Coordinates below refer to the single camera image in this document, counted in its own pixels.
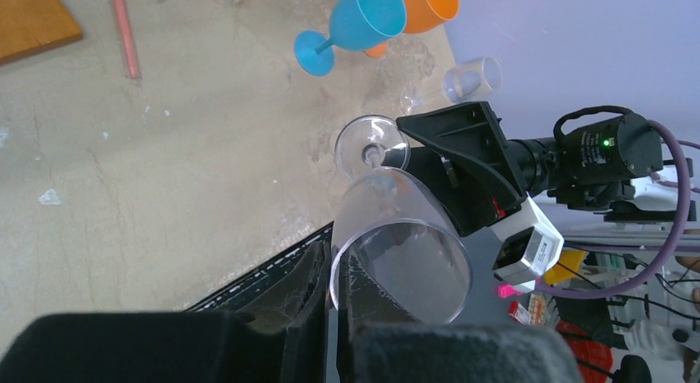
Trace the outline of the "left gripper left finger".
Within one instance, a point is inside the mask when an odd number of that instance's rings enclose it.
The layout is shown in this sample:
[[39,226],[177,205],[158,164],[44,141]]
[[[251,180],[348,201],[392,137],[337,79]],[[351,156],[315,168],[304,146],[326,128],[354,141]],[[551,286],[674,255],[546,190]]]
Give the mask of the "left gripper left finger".
[[275,334],[287,329],[303,314],[314,293],[328,284],[328,263],[329,243],[312,242],[286,276],[236,311],[234,317],[257,333]]

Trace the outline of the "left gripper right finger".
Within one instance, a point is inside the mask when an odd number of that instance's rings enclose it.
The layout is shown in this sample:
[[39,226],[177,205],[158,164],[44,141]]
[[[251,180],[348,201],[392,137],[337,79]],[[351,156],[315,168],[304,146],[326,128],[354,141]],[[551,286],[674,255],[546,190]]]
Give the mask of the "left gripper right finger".
[[400,336],[429,328],[389,295],[353,253],[340,260],[338,327],[345,337]]

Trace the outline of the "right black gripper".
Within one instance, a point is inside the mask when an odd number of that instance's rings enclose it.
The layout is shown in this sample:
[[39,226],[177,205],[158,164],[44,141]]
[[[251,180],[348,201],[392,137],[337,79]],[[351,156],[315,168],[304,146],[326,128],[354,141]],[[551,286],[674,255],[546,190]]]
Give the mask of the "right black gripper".
[[396,124],[420,144],[410,154],[408,172],[438,199],[461,237],[496,223],[525,201],[523,171],[508,155],[488,102],[401,116]]

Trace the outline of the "blue plastic wine glass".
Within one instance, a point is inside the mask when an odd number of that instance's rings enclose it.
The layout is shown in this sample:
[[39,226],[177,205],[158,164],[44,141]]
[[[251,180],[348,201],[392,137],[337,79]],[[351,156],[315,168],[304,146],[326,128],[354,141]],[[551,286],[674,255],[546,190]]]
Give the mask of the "blue plastic wine glass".
[[296,62],[309,74],[323,77],[334,67],[333,47],[368,50],[404,32],[404,0],[338,0],[329,18],[329,36],[306,30],[294,43]]

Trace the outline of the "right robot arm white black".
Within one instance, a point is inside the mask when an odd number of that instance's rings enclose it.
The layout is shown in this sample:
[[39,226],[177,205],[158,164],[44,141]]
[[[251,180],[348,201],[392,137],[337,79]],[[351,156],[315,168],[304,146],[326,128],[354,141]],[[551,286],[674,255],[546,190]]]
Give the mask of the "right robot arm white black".
[[539,139],[507,139],[487,102],[402,116],[397,126],[419,143],[409,172],[461,236],[505,220],[541,193],[571,210],[614,210],[632,199],[634,179],[665,163],[652,124],[623,106],[573,111]]

